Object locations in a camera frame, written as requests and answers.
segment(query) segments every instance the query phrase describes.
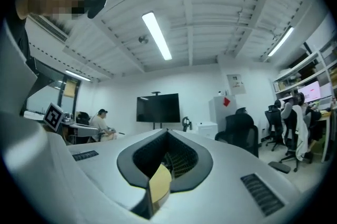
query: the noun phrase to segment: white jacket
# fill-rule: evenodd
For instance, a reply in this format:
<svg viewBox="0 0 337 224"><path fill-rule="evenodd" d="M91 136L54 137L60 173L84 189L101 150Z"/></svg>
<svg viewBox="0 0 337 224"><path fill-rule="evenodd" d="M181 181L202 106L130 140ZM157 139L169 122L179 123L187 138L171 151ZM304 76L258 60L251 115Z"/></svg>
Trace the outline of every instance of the white jacket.
<svg viewBox="0 0 337 224"><path fill-rule="evenodd" d="M296 157L298 160L302 161L304 154L308 151L308 136L309 132L306 124L303 120L303 111L300 106L294 105L293 110L297 114L297 124L295 134L298 135L297 147L296 147Z"/></svg>

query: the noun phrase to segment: man sitting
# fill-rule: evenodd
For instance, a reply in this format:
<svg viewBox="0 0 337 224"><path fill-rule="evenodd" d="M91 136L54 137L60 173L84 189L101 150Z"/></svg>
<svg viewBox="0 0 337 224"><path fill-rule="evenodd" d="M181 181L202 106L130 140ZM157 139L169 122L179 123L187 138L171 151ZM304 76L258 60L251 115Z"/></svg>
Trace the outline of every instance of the man sitting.
<svg viewBox="0 0 337 224"><path fill-rule="evenodd" d="M94 116L91 121L90 125L94 128L99 129L99 135L92 136L92 138L96 141L109 141L116 139L116 130L108 128L104 119L106 118L107 111L104 109L100 109L98 114Z"/></svg>

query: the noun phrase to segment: red sign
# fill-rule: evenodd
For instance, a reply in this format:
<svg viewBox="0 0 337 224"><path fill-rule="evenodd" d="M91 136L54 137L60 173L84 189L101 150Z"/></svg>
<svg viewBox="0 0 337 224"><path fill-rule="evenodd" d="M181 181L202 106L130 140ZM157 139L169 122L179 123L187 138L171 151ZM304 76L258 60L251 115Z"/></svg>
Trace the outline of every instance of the red sign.
<svg viewBox="0 0 337 224"><path fill-rule="evenodd" d="M223 100L223 104L227 107L229 104L231 103L231 101L228 98L224 98Z"/></svg>

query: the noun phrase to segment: ar tag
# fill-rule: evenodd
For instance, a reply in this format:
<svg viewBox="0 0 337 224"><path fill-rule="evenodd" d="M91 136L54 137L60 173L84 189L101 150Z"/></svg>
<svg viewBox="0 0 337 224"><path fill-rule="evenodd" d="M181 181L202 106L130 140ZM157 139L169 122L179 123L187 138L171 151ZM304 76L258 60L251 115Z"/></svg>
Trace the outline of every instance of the ar tag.
<svg viewBox="0 0 337 224"><path fill-rule="evenodd" d="M47 112L43 118L43 121L55 132L58 129L58 126L60 125L62 119L63 119L64 113L62 109L51 103L47 109Z"/></svg>
<svg viewBox="0 0 337 224"><path fill-rule="evenodd" d="M228 98L224 98L223 104L225 105L225 107L227 107L230 103L231 101Z"/></svg>

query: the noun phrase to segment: box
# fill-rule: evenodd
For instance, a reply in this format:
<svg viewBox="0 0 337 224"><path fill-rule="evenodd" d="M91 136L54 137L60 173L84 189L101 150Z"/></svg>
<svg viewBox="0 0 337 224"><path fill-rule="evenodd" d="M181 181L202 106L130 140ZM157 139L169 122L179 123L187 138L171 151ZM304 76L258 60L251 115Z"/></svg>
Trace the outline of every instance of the box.
<svg viewBox="0 0 337 224"><path fill-rule="evenodd" d="M217 124L213 122L201 122L197 124L197 133L205 138L214 140L218 133Z"/></svg>

